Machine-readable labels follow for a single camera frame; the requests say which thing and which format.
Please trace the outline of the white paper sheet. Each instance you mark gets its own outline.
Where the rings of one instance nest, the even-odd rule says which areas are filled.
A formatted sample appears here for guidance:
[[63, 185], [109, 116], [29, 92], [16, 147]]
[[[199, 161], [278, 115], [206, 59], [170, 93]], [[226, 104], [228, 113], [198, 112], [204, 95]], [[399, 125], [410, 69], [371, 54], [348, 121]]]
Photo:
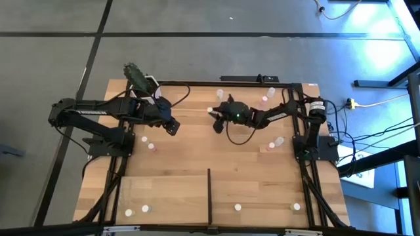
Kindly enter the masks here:
[[[341, 167], [343, 165], [349, 164], [352, 160], [352, 147], [346, 147], [342, 145], [338, 145], [337, 151], [339, 154], [339, 162], [337, 164], [338, 167]], [[364, 172], [360, 172], [357, 174], [353, 174], [351, 177], [342, 177], [341, 180], [344, 180], [346, 182], [350, 182], [362, 187], [374, 188], [374, 178], [375, 178], [375, 170], [367, 170]]]

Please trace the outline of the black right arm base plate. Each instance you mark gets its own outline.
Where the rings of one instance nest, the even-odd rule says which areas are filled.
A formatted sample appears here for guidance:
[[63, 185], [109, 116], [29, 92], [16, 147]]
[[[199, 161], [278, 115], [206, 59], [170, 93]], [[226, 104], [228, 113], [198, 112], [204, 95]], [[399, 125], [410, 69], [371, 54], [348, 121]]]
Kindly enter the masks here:
[[294, 136], [293, 150], [296, 160], [304, 161], [338, 161], [338, 146], [334, 146], [334, 138], [331, 136], [319, 136], [317, 148], [305, 147], [304, 136]]

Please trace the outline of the black desk leg frame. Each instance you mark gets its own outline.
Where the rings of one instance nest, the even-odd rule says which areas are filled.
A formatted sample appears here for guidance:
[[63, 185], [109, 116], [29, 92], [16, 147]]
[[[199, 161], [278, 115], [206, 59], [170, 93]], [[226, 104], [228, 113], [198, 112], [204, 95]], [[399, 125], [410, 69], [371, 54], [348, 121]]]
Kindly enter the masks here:
[[408, 75], [420, 69], [420, 61], [403, 71], [390, 81], [355, 80], [355, 87], [373, 89], [405, 89], [408, 85]]

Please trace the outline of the green cactus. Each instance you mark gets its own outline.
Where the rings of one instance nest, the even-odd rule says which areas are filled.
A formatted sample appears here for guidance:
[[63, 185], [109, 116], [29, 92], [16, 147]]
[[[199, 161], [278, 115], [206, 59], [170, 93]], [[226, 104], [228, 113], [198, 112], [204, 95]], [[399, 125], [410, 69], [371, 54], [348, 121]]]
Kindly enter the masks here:
[[152, 88], [144, 74], [138, 66], [132, 62], [124, 65], [123, 72], [127, 80], [136, 88], [146, 92], [151, 92]]

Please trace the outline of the raised wooden shelf board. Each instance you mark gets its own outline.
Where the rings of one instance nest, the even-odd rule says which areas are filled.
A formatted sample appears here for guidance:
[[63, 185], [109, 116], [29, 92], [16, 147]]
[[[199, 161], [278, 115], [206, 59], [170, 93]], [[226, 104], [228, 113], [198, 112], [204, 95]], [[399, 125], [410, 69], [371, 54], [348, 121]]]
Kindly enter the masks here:
[[[150, 205], [152, 211], [142, 211]], [[132, 209], [135, 215], [125, 216]], [[117, 224], [206, 224], [207, 177], [127, 176], [122, 178], [115, 222]]]

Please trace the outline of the black diagonal desk beam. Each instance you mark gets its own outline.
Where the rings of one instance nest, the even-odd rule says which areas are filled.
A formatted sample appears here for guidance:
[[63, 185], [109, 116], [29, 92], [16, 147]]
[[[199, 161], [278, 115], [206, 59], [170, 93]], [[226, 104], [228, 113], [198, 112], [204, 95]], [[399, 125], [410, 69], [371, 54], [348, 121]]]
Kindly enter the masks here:
[[420, 157], [420, 142], [412, 140], [399, 146], [369, 155], [338, 168], [339, 176], [346, 177], [384, 165], [402, 161], [405, 156]]

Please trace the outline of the black mounting bar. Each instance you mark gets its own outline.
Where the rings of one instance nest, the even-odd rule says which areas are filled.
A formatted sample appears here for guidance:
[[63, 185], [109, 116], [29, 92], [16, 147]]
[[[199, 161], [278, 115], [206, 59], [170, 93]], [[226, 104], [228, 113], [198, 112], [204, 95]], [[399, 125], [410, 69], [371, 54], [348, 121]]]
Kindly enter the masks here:
[[279, 83], [277, 76], [261, 75], [247, 76], [247, 75], [223, 75], [220, 76], [221, 81], [225, 82], [256, 82], [256, 83]]

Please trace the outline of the silver frame bracket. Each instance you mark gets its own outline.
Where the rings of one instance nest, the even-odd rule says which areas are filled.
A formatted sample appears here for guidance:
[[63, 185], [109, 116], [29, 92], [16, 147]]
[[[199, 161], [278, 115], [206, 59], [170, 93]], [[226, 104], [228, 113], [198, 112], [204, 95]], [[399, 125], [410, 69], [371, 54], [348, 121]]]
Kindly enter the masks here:
[[104, 233], [118, 233], [126, 231], [140, 231], [140, 226], [107, 226], [104, 227]]
[[312, 231], [306, 229], [285, 229], [284, 235], [291, 236], [323, 236], [321, 231]]

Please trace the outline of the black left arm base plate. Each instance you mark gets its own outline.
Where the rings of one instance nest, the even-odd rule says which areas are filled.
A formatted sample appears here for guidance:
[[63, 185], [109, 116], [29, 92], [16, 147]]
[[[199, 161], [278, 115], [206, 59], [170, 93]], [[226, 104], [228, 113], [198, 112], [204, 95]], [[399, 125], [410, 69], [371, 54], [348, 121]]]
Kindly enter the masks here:
[[111, 128], [105, 134], [94, 134], [82, 140], [89, 145], [89, 155], [124, 157], [133, 152], [135, 134], [123, 128]]

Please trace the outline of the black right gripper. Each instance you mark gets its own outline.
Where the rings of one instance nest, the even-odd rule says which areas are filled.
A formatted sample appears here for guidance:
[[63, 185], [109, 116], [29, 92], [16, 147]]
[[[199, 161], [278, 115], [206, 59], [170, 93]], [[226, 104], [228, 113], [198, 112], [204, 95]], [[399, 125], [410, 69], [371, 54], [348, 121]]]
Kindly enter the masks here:
[[213, 118], [224, 118], [226, 121], [244, 125], [251, 117], [251, 110], [243, 102], [235, 102], [230, 94], [227, 102], [220, 104], [220, 109], [212, 109], [211, 116]]

